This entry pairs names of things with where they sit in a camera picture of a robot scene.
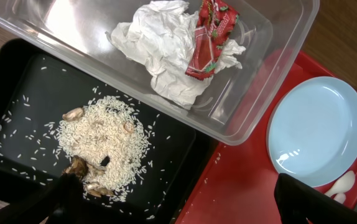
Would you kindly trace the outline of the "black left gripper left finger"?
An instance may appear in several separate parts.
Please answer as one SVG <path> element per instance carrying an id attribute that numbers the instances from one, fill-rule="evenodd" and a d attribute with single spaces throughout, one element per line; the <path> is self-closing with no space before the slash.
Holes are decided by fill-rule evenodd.
<path id="1" fill-rule="evenodd" d="M 75 174 L 63 174 L 44 190 L 21 202 L 0 209 L 0 224 L 77 223 L 81 212 L 83 187 Z"/>

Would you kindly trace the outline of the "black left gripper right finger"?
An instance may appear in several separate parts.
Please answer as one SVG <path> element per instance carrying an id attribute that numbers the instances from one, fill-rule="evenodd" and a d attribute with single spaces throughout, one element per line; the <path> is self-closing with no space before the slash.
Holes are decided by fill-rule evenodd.
<path id="1" fill-rule="evenodd" d="M 283 224 L 357 224 L 357 212 L 288 174 L 279 174 L 274 198 Z"/>

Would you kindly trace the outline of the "white plastic spoon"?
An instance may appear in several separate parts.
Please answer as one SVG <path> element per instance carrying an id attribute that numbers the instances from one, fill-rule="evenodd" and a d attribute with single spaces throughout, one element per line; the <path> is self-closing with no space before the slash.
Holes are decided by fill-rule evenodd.
<path id="1" fill-rule="evenodd" d="M 335 194 L 343 194 L 349 191 L 355 184 L 355 173 L 350 170 L 344 175 L 342 175 L 332 187 L 325 192 L 325 195 L 331 197 Z"/>

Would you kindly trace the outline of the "rice and food scraps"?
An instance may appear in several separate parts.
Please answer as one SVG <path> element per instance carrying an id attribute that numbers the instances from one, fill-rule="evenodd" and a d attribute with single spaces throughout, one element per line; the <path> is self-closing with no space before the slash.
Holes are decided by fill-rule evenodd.
<path id="1" fill-rule="evenodd" d="M 84 191 L 125 202 L 147 169 L 141 164 L 151 143 L 133 106 L 116 96 L 63 114 L 57 128 L 60 147 L 75 162 Z"/>

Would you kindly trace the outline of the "light blue plate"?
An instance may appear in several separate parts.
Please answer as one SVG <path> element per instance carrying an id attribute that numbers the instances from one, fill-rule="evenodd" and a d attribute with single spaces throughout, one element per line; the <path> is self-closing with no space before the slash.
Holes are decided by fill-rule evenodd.
<path id="1" fill-rule="evenodd" d="M 278 173 L 311 187 L 333 182 L 357 158 L 357 92 L 333 77 L 298 84 L 274 108 L 266 146 Z"/>

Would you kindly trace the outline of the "white napkin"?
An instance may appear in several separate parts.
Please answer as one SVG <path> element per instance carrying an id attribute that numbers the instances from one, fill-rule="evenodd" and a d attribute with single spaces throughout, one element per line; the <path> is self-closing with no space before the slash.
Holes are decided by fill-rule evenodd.
<path id="1" fill-rule="evenodd" d="M 195 51 L 195 29 L 201 13 L 211 18 L 213 1 L 187 13 L 187 1 L 151 1 L 137 9 L 132 22 L 120 22 L 109 41 L 126 58 L 144 65 L 151 88 L 182 108 L 190 109 L 212 78 L 193 78 L 186 69 Z"/>

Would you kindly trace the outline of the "red snack wrapper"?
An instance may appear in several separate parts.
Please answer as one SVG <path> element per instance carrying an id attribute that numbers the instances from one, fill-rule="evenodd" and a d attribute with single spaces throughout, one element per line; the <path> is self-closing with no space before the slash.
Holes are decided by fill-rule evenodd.
<path id="1" fill-rule="evenodd" d="M 204 80 L 215 73 L 225 42 L 239 13 L 222 0 L 203 0 L 195 27 L 195 49 L 185 74 Z"/>

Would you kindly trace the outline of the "white plastic fork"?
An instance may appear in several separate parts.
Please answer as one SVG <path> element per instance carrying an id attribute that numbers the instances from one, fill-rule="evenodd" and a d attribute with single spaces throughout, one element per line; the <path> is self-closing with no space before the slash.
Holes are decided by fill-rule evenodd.
<path id="1" fill-rule="evenodd" d="M 340 204 L 344 204 L 345 200 L 346 200 L 346 195 L 344 193 L 338 193 L 334 196 L 334 201 L 340 203 Z"/>

